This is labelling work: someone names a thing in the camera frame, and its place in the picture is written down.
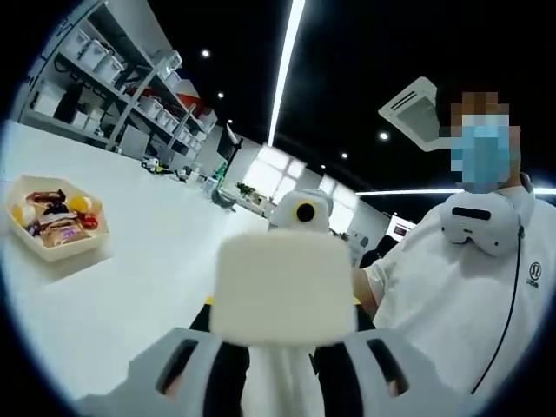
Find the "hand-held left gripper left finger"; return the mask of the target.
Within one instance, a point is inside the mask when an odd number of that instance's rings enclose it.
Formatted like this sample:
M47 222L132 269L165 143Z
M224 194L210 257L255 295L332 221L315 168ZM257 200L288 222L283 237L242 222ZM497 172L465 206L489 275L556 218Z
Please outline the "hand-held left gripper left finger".
M132 359L111 391L82 397L82 415L241 416L249 352L209 332L213 304Z

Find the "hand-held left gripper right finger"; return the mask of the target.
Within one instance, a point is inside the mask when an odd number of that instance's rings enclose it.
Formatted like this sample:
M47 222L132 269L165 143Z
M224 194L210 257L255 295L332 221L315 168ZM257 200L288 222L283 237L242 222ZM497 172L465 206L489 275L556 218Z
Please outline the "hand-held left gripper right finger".
M356 332L316 349L326 416L477 416L479 401L445 384L433 362L389 329L377 330L361 305Z

